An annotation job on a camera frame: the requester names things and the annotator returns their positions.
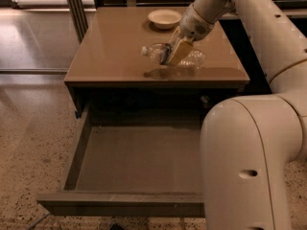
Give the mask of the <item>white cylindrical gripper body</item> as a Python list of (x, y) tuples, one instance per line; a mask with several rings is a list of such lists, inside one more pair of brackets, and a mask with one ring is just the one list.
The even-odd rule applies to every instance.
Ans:
[(194, 41), (203, 40), (214, 28), (213, 24), (206, 22), (199, 16), (193, 4), (183, 14), (179, 26), (180, 34), (183, 37), (192, 38)]

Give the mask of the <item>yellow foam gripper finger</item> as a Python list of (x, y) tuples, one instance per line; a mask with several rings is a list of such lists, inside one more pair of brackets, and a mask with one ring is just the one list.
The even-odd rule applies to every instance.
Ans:
[(172, 48), (174, 48), (177, 42), (181, 39), (182, 36), (181, 36), (180, 26), (177, 26), (169, 40), (169, 44), (171, 45)]
[(187, 39), (178, 39), (168, 56), (167, 64), (171, 66), (178, 65), (193, 50), (193, 42)]

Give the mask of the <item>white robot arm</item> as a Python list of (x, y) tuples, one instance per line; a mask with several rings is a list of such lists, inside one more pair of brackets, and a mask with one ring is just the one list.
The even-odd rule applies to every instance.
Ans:
[(269, 95), (216, 104), (201, 127), (206, 230), (292, 230), (285, 167), (306, 154), (307, 37), (272, 0), (195, 0), (171, 44), (172, 63), (235, 11)]

